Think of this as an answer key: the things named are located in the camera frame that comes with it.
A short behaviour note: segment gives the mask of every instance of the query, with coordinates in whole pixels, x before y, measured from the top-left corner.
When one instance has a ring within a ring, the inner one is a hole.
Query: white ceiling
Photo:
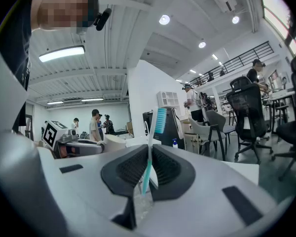
[[[222,13],[214,0],[99,2],[100,12],[112,9],[100,32],[91,27],[82,37],[70,29],[32,33],[30,100],[43,105],[53,100],[94,97],[127,100],[126,69],[136,66],[139,59],[176,79],[251,27],[247,12],[241,14],[239,24],[233,25],[232,14]],[[246,9],[245,0],[237,2],[236,11]],[[170,16],[168,25],[159,24],[162,14]],[[207,43],[204,49],[198,48],[201,39]],[[84,55],[45,63],[38,58],[48,51],[79,44],[85,46]]]

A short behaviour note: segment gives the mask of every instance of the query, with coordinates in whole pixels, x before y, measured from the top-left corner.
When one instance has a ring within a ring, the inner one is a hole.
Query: fluorescent light
[[[170,22],[170,17],[168,15],[162,15],[162,17],[159,20],[159,23],[161,25],[167,25]]]
[[[234,17],[232,18],[232,22],[233,22],[234,24],[237,24],[237,23],[239,22],[239,17],[238,17],[238,16],[234,16]]]
[[[57,105],[57,104],[63,104],[64,102],[63,101],[58,101],[58,102],[50,102],[50,103],[47,103],[48,105]]]
[[[206,46],[206,43],[205,43],[205,42],[201,42],[201,43],[198,45],[199,48],[204,48],[205,46]]]
[[[55,51],[48,52],[46,54],[43,54],[39,57],[41,62],[50,61],[53,59],[71,56],[71,55],[78,55],[78,54],[84,54],[84,46],[72,46],[72,47],[66,47],[62,49],[58,49]]]
[[[101,100],[104,100],[104,99],[103,98],[81,99],[82,102],[101,101]]]

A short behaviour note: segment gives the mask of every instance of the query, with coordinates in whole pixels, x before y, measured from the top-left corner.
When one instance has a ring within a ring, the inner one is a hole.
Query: gray floor
[[[289,107],[288,110],[289,121],[294,120],[293,109]],[[268,110],[264,110],[264,119],[268,119]],[[277,135],[271,135],[268,141],[261,140],[260,144],[272,146],[274,154],[275,153],[286,153],[289,151],[290,144],[285,142],[284,140],[280,140],[278,142]],[[193,152],[192,143],[190,143],[189,147],[187,147],[188,151]],[[226,160],[230,162],[235,162],[234,156],[238,151],[238,142],[237,142],[237,134],[234,132],[230,136],[230,144],[227,145],[227,156]],[[275,161],[271,161],[271,155],[269,154],[268,149],[258,149],[258,155],[261,160],[261,164],[259,165],[259,186],[264,188],[269,194],[279,203],[287,197],[296,195],[296,163],[292,166],[291,170],[286,175],[285,179],[280,182],[278,177],[283,173],[286,169],[291,158],[276,158]],[[222,160],[222,152],[220,145],[218,145],[218,150],[215,152],[213,143],[210,146],[210,157]],[[255,153],[252,150],[248,150],[239,155],[238,161],[239,163],[257,163],[257,158]],[[149,210],[153,206],[153,201],[150,193],[147,193],[145,197],[143,197],[138,187],[134,190],[134,202],[135,202],[135,211],[136,211],[136,219],[137,224],[145,217]]]

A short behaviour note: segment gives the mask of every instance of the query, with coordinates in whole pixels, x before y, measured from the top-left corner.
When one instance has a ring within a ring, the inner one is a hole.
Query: gray chair
[[[206,112],[207,119],[210,125],[218,125],[219,129],[226,135],[225,138],[225,154],[227,155],[227,135],[230,144],[230,133],[236,130],[236,127],[233,125],[225,125],[226,118],[223,115],[211,110]]]
[[[194,119],[192,119],[192,116],[189,116],[188,118],[191,122],[192,128],[194,133],[196,133],[200,139],[208,145],[210,145],[211,142],[214,143],[215,151],[217,151],[217,141],[221,144],[222,149],[222,160],[226,161],[225,152],[223,149],[223,143],[222,139],[226,138],[226,135],[220,130],[218,125],[210,125],[208,121],[198,123]]]

